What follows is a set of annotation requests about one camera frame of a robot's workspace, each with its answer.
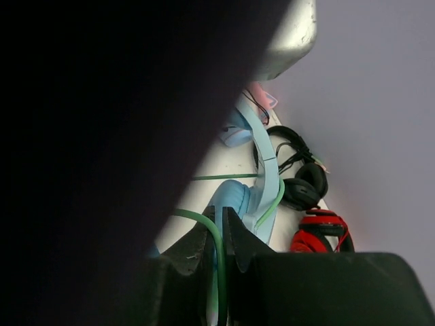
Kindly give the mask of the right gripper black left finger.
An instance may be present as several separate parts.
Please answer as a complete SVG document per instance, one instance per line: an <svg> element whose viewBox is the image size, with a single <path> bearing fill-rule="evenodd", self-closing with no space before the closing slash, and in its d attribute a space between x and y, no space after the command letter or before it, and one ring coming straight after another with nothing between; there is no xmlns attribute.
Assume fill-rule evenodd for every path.
<svg viewBox="0 0 435 326"><path fill-rule="evenodd" d="M158 257L145 260L136 325L206 325L215 244L202 223Z"/></svg>

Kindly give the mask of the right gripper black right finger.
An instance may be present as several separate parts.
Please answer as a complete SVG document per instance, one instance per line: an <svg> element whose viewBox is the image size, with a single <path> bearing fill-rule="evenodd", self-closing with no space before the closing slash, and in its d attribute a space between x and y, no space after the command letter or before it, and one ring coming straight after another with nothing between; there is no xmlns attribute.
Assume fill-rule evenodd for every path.
<svg viewBox="0 0 435 326"><path fill-rule="evenodd" d="M278 253L222 213L231 325L433 325L414 270L392 253Z"/></svg>

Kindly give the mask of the light blue headphones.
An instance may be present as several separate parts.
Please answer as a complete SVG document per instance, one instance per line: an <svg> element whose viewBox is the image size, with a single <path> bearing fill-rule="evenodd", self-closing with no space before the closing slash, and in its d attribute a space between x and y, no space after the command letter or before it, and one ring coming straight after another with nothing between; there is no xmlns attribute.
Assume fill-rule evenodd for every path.
<svg viewBox="0 0 435 326"><path fill-rule="evenodd" d="M222 207L232 207L244 226L268 244L282 197L275 150L259 109L247 99L237 103L227 127L227 139L210 147L176 207L202 213L214 206L218 228Z"/></svg>

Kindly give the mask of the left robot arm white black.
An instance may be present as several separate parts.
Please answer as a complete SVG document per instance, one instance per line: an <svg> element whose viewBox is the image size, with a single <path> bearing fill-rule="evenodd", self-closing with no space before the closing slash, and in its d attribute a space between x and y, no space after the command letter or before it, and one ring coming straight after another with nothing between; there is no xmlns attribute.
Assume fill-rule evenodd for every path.
<svg viewBox="0 0 435 326"><path fill-rule="evenodd" d="M114 325L293 1L1 2L1 324Z"/></svg>

